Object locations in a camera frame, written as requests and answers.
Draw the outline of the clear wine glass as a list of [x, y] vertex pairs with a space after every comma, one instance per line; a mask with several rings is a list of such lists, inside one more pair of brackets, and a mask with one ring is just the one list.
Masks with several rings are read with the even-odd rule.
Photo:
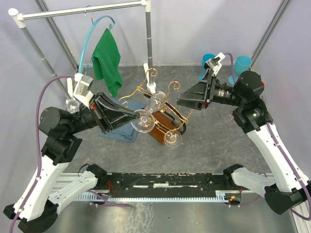
[[68, 100], [66, 105], [66, 110], [73, 114], [79, 111], [80, 103], [77, 100]]
[[131, 122], [132, 127], [139, 133], [149, 133], [155, 127], [156, 120], [153, 113], [164, 108], [167, 95], [164, 92], [157, 91], [150, 98], [145, 109], [135, 110], [139, 118]]
[[164, 135], [164, 143], [170, 150], [179, 147], [182, 144], [182, 135], [179, 131], [170, 130]]

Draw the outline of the blue wine glass front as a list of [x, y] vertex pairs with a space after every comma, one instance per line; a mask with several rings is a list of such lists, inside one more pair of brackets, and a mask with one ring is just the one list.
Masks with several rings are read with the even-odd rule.
[[201, 66], [202, 66], [202, 73], [199, 75], [199, 80], [202, 80], [203, 79], [203, 77], [204, 77], [204, 75], [205, 75], [205, 73], [206, 73], [206, 71], [207, 71], [207, 64], [206, 64], [206, 62], [209, 60], [209, 59], [212, 59], [212, 58], [214, 58], [215, 57], [215, 55], [214, 54], [212, 54], [212, 53], [207, 53], [207, 54], [205, 54], [203, 57], [202, 57], [202, 64], [201, 64]]

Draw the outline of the blue wine glass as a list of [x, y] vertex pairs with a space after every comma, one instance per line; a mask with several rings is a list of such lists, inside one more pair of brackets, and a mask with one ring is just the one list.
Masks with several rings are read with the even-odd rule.
[[207, 54], [205, 54], [203, 57], [202, 57], [202, 64], [201, 64], [201, 66], [202, 66], [202, 73], [199, 75], [199, 80], [202, 80], [203, 79], [203, 77], [204, 77], [204, 75], [205, 75], [205, 73], [206, 73], [206, 71], [207, 71], [207, 64], [206, 64], [206, 62], [209, 60], [209, 59], [212, 59], [212, 58], [214, 58], [215, 57], [215, 55], [214, 54], [212, 54], [212, 53], [207, 53]]
[[246, 70], [250, 68], [252, 65], [252, 59], [246, 55], [238, 56], [236, 62], [234, 64], [234, 72], [235, 72], [235, 81], [233, 80], [233, 76], [229, 76], [228, 81], [231, 84], [234, 84], [239, 76]]

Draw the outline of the clear wine glass front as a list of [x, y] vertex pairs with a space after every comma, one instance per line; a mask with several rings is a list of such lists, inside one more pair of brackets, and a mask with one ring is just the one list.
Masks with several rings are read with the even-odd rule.
[[170, 150], [179, 147], [182, 144], [182, 135], [179, 131], [170, 130], [164, 135], [164, 143]]

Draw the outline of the blue wine glass back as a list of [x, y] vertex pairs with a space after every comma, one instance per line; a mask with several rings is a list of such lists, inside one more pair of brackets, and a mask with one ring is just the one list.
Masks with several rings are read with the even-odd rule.
[[231, 84], [234, 84], [239, 76], [246, 70], [250, 68], [252, 65], [252, 59], [246, 55], [238, 56], [236, 62], [234, 64], [234, 72], [235, 72], [235, 81], [233, 80], [233, 76], [229, 76], [228, 81]]

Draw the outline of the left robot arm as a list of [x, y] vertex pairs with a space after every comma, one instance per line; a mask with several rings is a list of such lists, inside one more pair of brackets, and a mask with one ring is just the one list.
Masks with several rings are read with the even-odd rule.
[[24, 233], [43, 233], [58, 215], [82, 193], [107, 184], [107, 172], [96, 164], [89, 165], [80, 177], [55, 194], [57, 179], [74, 158], [82, 140], [76, 133], [96, 126], [108, 133], [139, 118], [139, 114], [114, 103], [104, 93], [91, 98], [89, 106], [81, 104], [75, 113], [56, 107], [46, 108], [39, 117], [38, 132], [47, 140], [38, 149], [38, 166], [24, 194], [4, 214]]

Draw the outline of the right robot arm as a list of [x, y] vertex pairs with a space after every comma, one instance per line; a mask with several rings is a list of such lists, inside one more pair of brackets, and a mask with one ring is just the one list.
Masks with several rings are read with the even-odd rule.
[[239, 164], [224, 170], [223, 186], [237, 186], [263, 197], [272, 211], [281, 215], [294, 207], [310, 203], [311, 181], [294, 162], [278, 135], [273, 118], [264, 100], [261, 76], [244, 71], [233, 86], [221, 84], [211, 69], [196, 85], [177, 97], [177, 104], [195, 110], [206, 109], [211, 103], [234, 106], [234, 121], [261, 152], [272, 178], [253, 173]]

